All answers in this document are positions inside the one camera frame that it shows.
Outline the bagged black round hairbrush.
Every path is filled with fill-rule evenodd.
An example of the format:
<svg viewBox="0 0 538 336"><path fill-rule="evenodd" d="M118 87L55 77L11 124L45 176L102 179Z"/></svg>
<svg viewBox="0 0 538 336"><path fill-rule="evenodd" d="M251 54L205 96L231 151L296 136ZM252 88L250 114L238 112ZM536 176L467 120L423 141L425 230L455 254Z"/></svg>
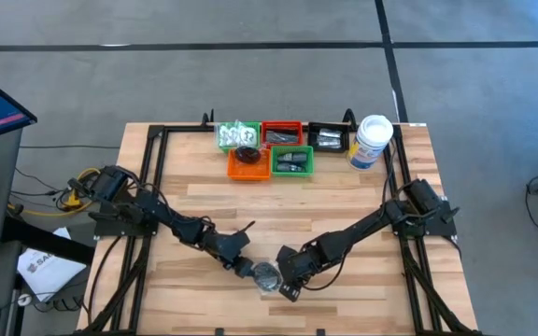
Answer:
<svg viewBox="0 0 538 336"><path fill-rule="evenodd" d="M276 268L271 262L260 262L252 270L253 281L262 294L269 294L279 290L282 283L278 283Z"/></svg>
<svg viewBox="0 0 538 336"><path fill-rule="evenodd" d="M255 147L238 147L234 151L236 159L245 164L256 164L262 157L261 152Z"/></svg>

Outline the white printed paper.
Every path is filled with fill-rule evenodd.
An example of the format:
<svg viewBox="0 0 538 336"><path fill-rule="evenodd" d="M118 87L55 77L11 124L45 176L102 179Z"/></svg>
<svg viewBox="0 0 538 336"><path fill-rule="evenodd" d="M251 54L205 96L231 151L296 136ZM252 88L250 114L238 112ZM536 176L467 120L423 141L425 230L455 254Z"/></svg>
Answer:
<svg viewBox="0 0 538 336"><path fill-rule="evenodd" d="M27 248L19 256L17 271L39 301L48 301L85 268L83 263Z"/></svg>

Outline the black desk foot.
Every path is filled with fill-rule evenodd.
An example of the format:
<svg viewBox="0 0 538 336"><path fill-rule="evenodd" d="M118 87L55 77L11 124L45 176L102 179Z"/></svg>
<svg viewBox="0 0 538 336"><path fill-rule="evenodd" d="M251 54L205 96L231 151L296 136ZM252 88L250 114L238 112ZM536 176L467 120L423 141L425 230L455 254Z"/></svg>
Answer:
<svg viewBox="0 0 538 336"><path fill-rule="evenodd" d="M90 265L94 248L44 231L13 217L6 217L0 241L17 241L22 245L54 256Z"/></svg>

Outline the red plastic basket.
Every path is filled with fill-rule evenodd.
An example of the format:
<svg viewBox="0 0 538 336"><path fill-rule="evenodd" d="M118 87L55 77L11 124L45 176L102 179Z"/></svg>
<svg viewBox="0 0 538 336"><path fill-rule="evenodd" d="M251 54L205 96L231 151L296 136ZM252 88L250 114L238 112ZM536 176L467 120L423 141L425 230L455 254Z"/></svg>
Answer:
<svg viewBox="0 0 538 336"><path fill-rule="evenodd" d="M281 133L297 133L298 144L271 144L265 142L265 133L269 130ZM299 146L303 143L303 125L299 120L266 120L262 122L261 142L266 147Z"/></svg>

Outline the Lysol wipes canister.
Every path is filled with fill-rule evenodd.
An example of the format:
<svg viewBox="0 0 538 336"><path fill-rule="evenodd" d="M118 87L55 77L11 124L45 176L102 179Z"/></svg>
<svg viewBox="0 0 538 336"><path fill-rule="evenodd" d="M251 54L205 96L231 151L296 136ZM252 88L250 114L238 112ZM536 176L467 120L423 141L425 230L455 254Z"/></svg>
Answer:
<svg viewBox="0 0 538 336"><path fill-rule="evenodd" d="M383 115L370 115L358 126L347 153L349 163L359 170L368 170L393 136L393 125Z"/></svg>

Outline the black plastic basket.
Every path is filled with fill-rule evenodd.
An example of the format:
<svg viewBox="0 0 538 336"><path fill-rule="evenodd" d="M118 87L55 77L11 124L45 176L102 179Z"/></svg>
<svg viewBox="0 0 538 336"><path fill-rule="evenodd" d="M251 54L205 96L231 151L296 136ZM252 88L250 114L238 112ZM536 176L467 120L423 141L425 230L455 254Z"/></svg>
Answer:
<svg viewBox="0 0 538 336"><path fill-rule="evenodd" d="M341 135L341 149L328 149L320 148L318 146L318 135L320 129L332 129L337 130L342 133ZM309 122L307 130L307 144L311 146L316 151L323 152L332 152L332 153L342 153L346 152L349 149L349 131L348 126L345 124L336 124L336 123L322 123L322 122Z"/></svg>

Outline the black aluminium table frame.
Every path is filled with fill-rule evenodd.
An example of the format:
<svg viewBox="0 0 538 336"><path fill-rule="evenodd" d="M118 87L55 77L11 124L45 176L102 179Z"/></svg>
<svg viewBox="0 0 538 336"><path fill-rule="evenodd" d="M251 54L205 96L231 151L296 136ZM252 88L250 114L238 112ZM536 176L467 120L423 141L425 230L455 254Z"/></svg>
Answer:
<svg viewBox="0 0 538 336"><path fill-rule="evenodd" d="M170 205L209 216L220 231L246 228L247 257L273 259L283 245L299 247L341 230L378 207L386 165L354 169L342 154L319 153L309 177L262 182L227 176L227 156L212 131L191 122L129 123L118 164L159 180ZM411 335L415 328L400 243L384 229L357 244L343 266L315 277L297 302L262 294L206 253L182 245L166 227L152 238L142 301L141 335Z"/></svg>

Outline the orange plastic basket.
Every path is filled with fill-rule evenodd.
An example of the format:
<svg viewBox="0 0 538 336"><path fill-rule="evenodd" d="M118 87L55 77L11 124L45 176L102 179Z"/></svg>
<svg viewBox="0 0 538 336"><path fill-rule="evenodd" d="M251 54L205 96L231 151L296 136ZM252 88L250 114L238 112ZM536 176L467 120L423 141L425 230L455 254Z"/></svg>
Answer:
<svg viewBox="0 0 538 336"><path fill-rule="evenodd" d="M241 162L236 158L236 150L231 149L228 153L227 176L232 180L262 181L271 178L271 151L260 150L260 160L254 164Z"/></svg>

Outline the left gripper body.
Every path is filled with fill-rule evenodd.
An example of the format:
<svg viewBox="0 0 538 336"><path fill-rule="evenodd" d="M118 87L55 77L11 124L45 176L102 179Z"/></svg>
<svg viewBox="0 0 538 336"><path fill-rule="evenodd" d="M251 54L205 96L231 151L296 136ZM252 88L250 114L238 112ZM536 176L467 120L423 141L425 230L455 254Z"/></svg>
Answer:
<svg viewBox="0 0 538 336"><path fill-rule="evenodd" d="M251 265L251 260L241 255L242 249L249 243L243 231L233 234L208 232L203 236L200 247L219 261L224 269L242 269Z"/></svg>

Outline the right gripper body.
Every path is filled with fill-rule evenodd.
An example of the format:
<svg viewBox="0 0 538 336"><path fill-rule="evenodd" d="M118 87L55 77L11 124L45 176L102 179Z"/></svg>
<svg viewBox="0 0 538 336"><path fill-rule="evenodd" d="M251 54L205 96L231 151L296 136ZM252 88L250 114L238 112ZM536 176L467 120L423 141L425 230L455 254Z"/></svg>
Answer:
<svg viewBox="0 0 538 336"><path fill-rule="evenodd" d="M325 244L309 245L296 251L283 245L277 254L278 269L284 286L299 286L317 273L329 269L332 264L332 248Z"/></svg>

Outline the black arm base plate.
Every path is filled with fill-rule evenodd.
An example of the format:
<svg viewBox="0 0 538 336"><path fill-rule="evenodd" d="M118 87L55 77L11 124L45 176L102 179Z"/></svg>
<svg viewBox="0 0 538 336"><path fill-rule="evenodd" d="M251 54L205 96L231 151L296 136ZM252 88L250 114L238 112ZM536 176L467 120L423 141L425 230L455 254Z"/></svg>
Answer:
<svg viewBox="0 0 538 336"><path fill-rule="evenodd" d="M96 236L145 237L155 235L159 220L136 203L100 202L97 212L89 213L95 221Z"/></svg>
<svg viewBox="0 0 538 336"><path fill-rule="evenodd" d="M451 237L457 234L454 216L459 210L458 207L452 208L449 201L441 201L433 210L422 215L406 212L401 219L396 219L391 226L394 231L405 237Z"/></svg>

